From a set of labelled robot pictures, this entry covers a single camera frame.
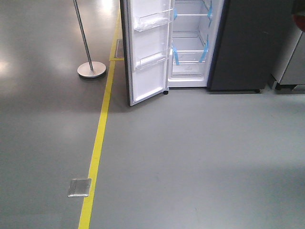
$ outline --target glass shelf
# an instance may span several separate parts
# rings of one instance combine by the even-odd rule
[[[212,4],[203,0],[176,0],[173,31],[194,31],[201,24],[210,27]]]
[[[173,47],[173,74],[202,74],[208,50],[199,32],[173,33]]]

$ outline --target red object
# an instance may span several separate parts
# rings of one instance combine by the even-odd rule
[[[293,15],[296,25],[305,32],[305,16]]]

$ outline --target refrigerator shelf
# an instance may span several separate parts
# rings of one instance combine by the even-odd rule
[[[196,30],[201,24],[209,29],[212,11],[212,3],[203,0],[176,0],[173,31]]]
[[[156,54],[141,58],[137,60],[135,69],[142,70],[144,68],[153,66],[155,64],[164,62],[169,59],[171,49],[163,50]]]
[[[208,49],[199,32],[173,33],[173,49],[173,75],[202,74]]]
[[[169,81],[176,81],[176,80],[185,80],[185,81],[201,81],[204,79],[204,75],[201,74],[173,74]]]
[[[173,9],[164,10],[151,15],[136,17],[134,19],[134,29],[138,32],[150,30],[173,21]]]

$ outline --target stanchion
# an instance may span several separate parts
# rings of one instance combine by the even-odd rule
[[[99,77],[100,75],[102,75],[106,71],[106,66],[105,66],[105,64],[103,64],[101,62],[95,62],[95,61],[92,62],[91,61],[89,48],[88,48],[84,28],[82,26],[81,15],[80,15],[80,11],[78,9],[77,1],[76,0],[73,0],[73,1],[74,1],[74,7],[75,7],[76,15],[77,15],[77,20],[78,20],[78,23],[79,23],[80,29],[81,29],[82,40],[84,41],[87,58],[88,58],[88,62],[83,63],[81,66],[79,66],[77,69],[77,72],[80,76],[85,77],[85,78],[96,78],[96,77]]]

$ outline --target round metal base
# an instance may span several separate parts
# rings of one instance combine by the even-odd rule
[[[83,63],[78,67],[77,72],[81,77],[96,78],[106,71],[106,65],[101,62],[92,61],[93,71],[90,69],[89,62]]]

